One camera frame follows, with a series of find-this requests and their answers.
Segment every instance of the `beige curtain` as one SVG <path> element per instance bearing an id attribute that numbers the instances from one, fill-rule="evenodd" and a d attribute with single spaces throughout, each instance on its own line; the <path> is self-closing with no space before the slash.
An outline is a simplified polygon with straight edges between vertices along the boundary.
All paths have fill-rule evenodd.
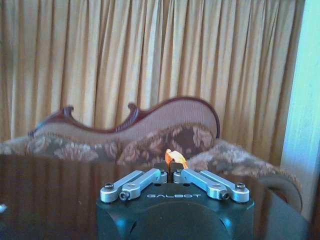
<path id="1" fill-rule="evenodd" d="M 303 0 L 3 0 L 0 140 L 74 105 L 110 128 L 197 96 L 221 137 L 279 164 Z"/>

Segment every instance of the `glossy table surface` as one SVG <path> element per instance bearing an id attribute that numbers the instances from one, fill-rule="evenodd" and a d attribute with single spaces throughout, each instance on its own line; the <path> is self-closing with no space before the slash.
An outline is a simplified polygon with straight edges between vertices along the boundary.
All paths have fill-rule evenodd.
<path id="1" fill-rule="evenodd" d="M 115 182 L 139 166 L 0 155 L 0 239 L 95 239 L 96 200 L 105 182 Z M 310 225 L 255 179 L 243 182 L 254 206 L 254 238 L 313 239 Z"/>

